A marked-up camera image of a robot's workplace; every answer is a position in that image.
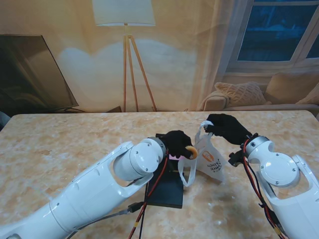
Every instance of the white plastic bag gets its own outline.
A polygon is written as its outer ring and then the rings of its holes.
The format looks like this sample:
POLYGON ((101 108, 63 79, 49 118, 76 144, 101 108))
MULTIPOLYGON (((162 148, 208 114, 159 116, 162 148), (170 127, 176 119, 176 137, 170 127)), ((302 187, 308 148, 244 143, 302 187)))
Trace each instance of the white plastic bag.
POLYGON ((210 141, 213 133, 206 133, 202 137, 200 136, 201 128, 208 124, 213 125, 212 122, 207 120, 202 122, 197 134, 195 135, 194 147, 198 152, 198 156, 196 158, 197 169, 212 178, 223 181, 223 166, 226 164, 226 160, 210 141))
POLYGON ((197 158, 196 159, 187 159, 187 158, 183 157, 178 161, 179 176, 183 182, 183 185, 186 187, 190 186, 195 181, 196 164, 197 164, 197 158), (188 177, 187 182, 183 176, 184 167, 190 167, 190 173, 189 173, 189 177, 188 177))

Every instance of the robotic arm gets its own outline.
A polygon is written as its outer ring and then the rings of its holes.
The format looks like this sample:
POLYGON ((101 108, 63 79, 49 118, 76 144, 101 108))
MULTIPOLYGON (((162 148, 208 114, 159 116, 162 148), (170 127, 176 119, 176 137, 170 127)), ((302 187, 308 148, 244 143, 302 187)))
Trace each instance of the robotic arm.
POLYGON ((319 239, 319 182, 306 161, 298 155, 291 158, 275 152, 272 141, 252 135, 233 116, 211 114, 207 120, 214 124, 205 127, 207 132, 241 145, 240 151, 230 154, 230 164, 235 167, 240 163, 259 164, 257 178, 275 214, 275 231, 279 237, 284 238, 282 232, 290 239, 319 239), (300 180, 300 173, 309 183, 308 190, 294 197, 278 199, 272 186, 294 187, 300 180))
POLYGON ((171 131, 161 138, 145 138, 137 145, 125 142, 77 175, 51 202, 27 218, 0 228, 0 239, 64 239, 84 225, 104 217, 148 183, 166 155, 191 157, 190 138, 171 131), (114 179, 133 181, 127 187, 114 179))

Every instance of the black glove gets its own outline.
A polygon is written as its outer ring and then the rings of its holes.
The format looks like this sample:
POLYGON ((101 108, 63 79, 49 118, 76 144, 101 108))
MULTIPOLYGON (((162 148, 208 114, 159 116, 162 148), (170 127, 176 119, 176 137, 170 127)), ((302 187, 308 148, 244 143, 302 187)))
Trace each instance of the black glove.
POLYGON ((185 147, 191 144, 190 137, 188 137, 181 130, 173 130, 167 134, 162 134, 159 139, 165 144, 169 154, 173 157, 179 158, 181 155, 190 158, 191 152, 185 147))
POLYGON ((211 132, 216 136, 222 136, 225 140, 232 144, 241 145, 247 139, 247 135, 251 136, 244 126, 234 117, 226 114, 210 114, 207 120, 212 125, 205 125, 205 132, 211 132))

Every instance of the table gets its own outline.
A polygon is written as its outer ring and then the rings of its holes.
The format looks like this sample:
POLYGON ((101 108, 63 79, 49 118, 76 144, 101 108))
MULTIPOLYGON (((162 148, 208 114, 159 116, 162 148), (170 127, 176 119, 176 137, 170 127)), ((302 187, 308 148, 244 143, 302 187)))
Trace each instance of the table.
MULTIPOLYGON (((275 149, 306 159, 319 178, 319 122, 306 111, 225 112, 275 149)), ((209 112, 48 114, 14 116, 0 133, 0 224, 12 223, 49 202, 72 178, 124 141, 138 143, 156 133, 181 129, 194 143, 209 112)), ((221 137, 213 144, 228 159, 238 147, 221 137)), ((182 209, 149 206, 143 238, 277 238, 258 206, 242 168, 229 164, 222 183, 196 173, 185 188, 182 209)), ((279 192, 279 196, 290 192, 279 192)), ((141 189, 115 211, 142 201, 141 189)), ((90 225, 75 239, 127 238, 137 213, 90 225)), ((138 238, 139 228, 134 238, 138 238)))

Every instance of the lamp shade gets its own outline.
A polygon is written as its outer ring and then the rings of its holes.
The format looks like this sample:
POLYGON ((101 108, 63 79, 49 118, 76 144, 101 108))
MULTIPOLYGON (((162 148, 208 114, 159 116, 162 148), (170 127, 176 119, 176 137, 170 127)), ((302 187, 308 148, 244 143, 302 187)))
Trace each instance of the lamp shade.
POLYGON ((92 0, 97 26, 155 26, 151 0, 92 0))

